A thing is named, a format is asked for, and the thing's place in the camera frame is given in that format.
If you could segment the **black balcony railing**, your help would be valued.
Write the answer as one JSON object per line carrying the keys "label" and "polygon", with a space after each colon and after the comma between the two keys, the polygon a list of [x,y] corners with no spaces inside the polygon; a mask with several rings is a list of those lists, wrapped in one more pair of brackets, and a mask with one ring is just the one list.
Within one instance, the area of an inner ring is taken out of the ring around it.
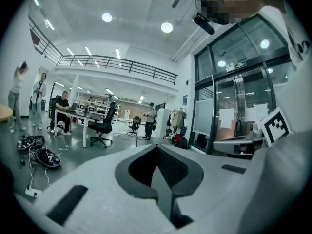
{"label": "black balcony railing", "polygon": [[145,75],[152,79],[159,79],[166,83],[176,85],[177,74],[137,61],[101,55],[64,55],[39,29],[32,18],[29,18],[29,28],[30,30],[32,29],[41,40],[39,45],[34,45],[35,50],[56,66],[72,66],[77,64],[80,66],[94,66],[104,69],[114,68],[128,73]]}

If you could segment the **black framed glass door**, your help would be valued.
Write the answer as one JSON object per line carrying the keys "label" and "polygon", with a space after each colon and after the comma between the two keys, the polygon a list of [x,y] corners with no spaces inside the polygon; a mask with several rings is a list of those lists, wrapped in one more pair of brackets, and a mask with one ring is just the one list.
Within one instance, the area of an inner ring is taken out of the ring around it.
{"label": "black framed glass door", "polygon": [[278,107],[295,70],[286,40],[262,15],[225,31],[195,55],[191,146],[218,155],[215,141],[246,136]]}

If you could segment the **black office chair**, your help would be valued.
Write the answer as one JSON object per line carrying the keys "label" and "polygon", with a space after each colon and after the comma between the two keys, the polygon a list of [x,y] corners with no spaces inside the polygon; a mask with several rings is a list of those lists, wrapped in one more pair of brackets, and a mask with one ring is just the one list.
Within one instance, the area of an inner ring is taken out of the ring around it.
{"label": "black office chair", "polygon": [[141,124],[141,118],[139,116],[135,116],[131,124],[129,124],[129,128],[131,129],[127,132],[127,135],[135,135],[137,136],[139,126]]}
{"label": "black office chair", "polygon": [[57,95],[55,98],[50,99],[49,102],[49,118],[50,118],[50,126],[48,127],[49,130],[54,128],[54,120],[55,120],[55,109],[56,109],[56,102],[58,99],[61,99],[61,96]]}
{"label": "black office chair", "polygon": [[96,117],[92,118],[93,122],[88,124],[88,128],[95,130],[96,136],[90,137],[90,146],[92,147],[94,143],[101,142],[104,145],[104,148],[107,148],[105,141],[109,141],[110,144],[113,144],[111,139],[103,138],[105,134],[109,134],[112,131],[112,121],[116,111],[116,103],[111,102],[109,104],[109,109],[107,111],[106,117]]}

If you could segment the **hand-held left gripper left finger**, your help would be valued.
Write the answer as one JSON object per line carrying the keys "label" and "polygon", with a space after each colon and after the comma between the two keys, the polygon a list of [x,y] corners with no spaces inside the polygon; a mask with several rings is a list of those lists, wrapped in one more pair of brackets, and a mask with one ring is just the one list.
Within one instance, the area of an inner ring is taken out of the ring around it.
{"label": "hand-held left gripper left finger", "polygon": [[70,234],[169,234],[176,230],[153,199],[134,198],[115,179],[115,168],[146,146],[91,159],[46,188],[34,205],[47,215],[75,185],[87,188],[63,228]]}

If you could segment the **coat rack with clothes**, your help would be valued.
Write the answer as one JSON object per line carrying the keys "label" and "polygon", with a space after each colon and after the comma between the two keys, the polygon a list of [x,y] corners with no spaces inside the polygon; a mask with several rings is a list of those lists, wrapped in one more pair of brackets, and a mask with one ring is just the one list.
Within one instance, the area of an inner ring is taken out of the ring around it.
{"label": "coat rack with clothes", "polygon": [[180,140],[178,145],[174,145],[181,149],[188,148],[188,141],[185,138],[185,134],[187,131],[187,126],[185,125],[186,118],[187,114],[185,108],[173,109],[167,121],[168,127],[166,130],[166,135],[164,136],[164,138],[168,138],[171,141],[171,144],[174,145],[173,138],[175,134],[180,133],[181,135],[183,135],[183,138]]}

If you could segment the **round wooden table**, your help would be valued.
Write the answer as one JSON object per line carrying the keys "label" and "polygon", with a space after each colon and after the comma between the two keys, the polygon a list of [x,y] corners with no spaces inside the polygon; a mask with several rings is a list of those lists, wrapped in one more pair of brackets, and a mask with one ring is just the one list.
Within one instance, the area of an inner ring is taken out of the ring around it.
{"label": "round wooden table", "polygon": [[5,105],[0,105],[0,122],[7,121],[13,115],[13,110]]}

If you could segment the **white power strip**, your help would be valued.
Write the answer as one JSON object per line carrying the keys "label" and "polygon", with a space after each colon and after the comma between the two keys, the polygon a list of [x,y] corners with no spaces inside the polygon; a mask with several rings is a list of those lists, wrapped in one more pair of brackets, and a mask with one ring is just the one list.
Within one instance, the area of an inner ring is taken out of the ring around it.
{"label": "white power strip", "polygon": [[42,194],[42,191],[28,186],[26,187],[25,193],[30,197],[38,198]]}

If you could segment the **white cabinet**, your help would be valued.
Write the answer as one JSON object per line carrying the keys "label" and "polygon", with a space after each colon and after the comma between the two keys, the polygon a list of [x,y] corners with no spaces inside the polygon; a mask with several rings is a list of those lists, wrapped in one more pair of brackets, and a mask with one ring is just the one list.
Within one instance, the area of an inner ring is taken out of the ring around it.
{"label": "white cabinet", "polygon": [[156,129],[155,137],[163,138],[166,135],[167,121],[171,115],[171,110],[169,109],[159,109],[156,117]]}

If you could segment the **white printed shirt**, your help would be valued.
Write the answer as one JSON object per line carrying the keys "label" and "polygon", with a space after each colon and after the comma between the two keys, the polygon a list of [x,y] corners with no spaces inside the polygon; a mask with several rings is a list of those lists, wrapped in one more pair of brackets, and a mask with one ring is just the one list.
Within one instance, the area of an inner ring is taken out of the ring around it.
{"label": "white printed shirt", "polygon": [[238,234],[312,234],[312,42],[291,6],[284,7],[296,71],[279,104],[291,132],[267,150]]}

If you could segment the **dark red banner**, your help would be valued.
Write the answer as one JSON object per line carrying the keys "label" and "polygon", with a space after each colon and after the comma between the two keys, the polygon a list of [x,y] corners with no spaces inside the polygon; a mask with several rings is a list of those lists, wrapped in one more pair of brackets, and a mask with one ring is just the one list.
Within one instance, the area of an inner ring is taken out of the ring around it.
{"label": "dark red banner", "polygon": [[30,33],[31,33],[31,38],[32,38],[32,42],[34,45],[39,45],[40,43],[40,38],[39,36],[31,29],[30,30]]}

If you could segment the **white framed desk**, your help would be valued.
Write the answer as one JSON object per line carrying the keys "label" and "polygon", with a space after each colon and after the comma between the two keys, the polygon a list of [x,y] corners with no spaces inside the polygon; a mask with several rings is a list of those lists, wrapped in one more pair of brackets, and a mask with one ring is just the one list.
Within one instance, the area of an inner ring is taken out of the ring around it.
{"label": "white framed desk", "polygon": [[96,116],[96,114],[83,113],[81,111],[70,112],[70,111],[65,111],[65,110],[61,110],[61,109],[55,109],[54,137],[56,137],[57,134],[58,134],[57,133],[57,117],[58,117],[58,113],[66,114],[66,115],[68,115],[70,117],[69,130],[71,130],[72,117],[81,118],[81,119],[84,120],[84,124],[83,124],[83,147],[86,148],[87,147],[87,126],[88,126],[88,121],[100,119],[100,117]]}

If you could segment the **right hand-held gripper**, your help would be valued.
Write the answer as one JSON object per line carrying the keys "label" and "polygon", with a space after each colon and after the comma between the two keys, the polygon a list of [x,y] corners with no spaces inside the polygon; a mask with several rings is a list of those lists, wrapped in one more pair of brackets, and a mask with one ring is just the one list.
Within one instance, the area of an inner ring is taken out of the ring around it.
{"label": "right hand-held gripper", "polygon": [[271,147],[277,140],[291,132],[290,125],[280,107],[268,113],[267,107],[253,107],[250,119],[255,124],[254,131],[261,131],[262,136],[253,139],[249,136],[238,136],[230,139],[216,140],[213,148],[230,155],[253,155],[260,149],[263,141]]}

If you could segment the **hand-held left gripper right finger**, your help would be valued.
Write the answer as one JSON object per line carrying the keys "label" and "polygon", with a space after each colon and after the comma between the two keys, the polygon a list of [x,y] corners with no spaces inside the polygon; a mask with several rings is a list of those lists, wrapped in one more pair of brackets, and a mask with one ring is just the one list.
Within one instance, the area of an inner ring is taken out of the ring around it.
{"label": "hand-held left gripper right finger", "polygon": [[164,215],[156,220],[156,234],[237,234],[239,221],[250,196],[238,190],[250,160],[204,155],[170,145],[158,145],[159,162],[169,173],[182,176],[175,185],[175,211],[190,224],[177,228]]}

